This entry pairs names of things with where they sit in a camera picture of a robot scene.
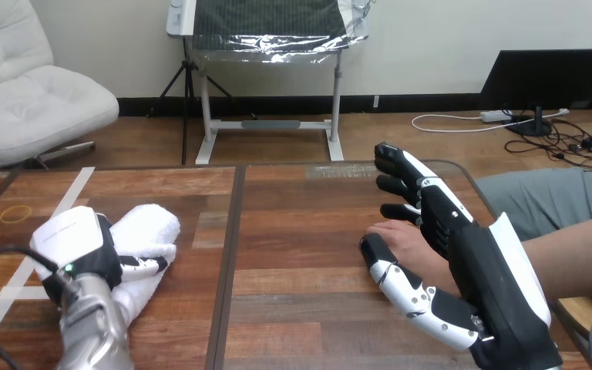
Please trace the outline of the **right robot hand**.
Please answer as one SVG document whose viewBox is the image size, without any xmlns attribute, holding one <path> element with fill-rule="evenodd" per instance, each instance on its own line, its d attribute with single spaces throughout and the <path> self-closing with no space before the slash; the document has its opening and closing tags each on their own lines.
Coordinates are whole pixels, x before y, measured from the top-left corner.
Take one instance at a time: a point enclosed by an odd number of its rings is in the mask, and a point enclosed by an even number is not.
<svg viewBox="0 0 592 370">
<path fill-rule="evenodd" d="M 378 234 L 359 244 L 382 293 L 416 327 L 460 351 L 481 369 L 559 369 L 543 289 L 507 215 L 481 227 L 445 181 L 412 154 L 375 147 L 380 190 L 402 197 L 380 212 L 414 223 L 449 263 L 458 295 L 426 286 Z"/>
</svg>

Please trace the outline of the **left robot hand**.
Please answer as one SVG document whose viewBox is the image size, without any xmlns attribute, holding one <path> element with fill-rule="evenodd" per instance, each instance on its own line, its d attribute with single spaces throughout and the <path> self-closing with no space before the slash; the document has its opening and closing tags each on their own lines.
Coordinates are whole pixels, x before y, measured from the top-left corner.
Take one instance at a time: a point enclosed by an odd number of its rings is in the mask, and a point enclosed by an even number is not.
<svg viewBox="0 0 592 370">
<path fill-rule="evenodd" d="M 112 224 L 91 207 L 78 206 L 46 221 L 32 235 L 30 248 L 48 264 L 34 263 L 46 294 L 61 304 L 59 270 L 75 278 L 92 273 L 105 280 L 123 303 L 145 294 L 142 281 L 155 289 L 162 273 L 175 260 L 180 223 L 157 204 L 134 207 Z"/>
</svg>

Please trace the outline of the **person's hand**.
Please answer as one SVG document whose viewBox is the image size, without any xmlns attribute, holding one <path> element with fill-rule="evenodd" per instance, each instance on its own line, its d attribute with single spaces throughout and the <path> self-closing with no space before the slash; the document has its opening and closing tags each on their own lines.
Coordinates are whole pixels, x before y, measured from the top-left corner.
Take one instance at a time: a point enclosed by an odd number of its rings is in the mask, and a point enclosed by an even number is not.
<svg viewBox="0 0 592 370">
<path fill-rule="evenodd" d="M 427 286 L 460 296 L 448 261 L 428 245 L 417 227 L 399 220 L 388 220 L 368 227 L 366 232 L 378 234 L 398 262 L 420 276 Z"/>
</svg>

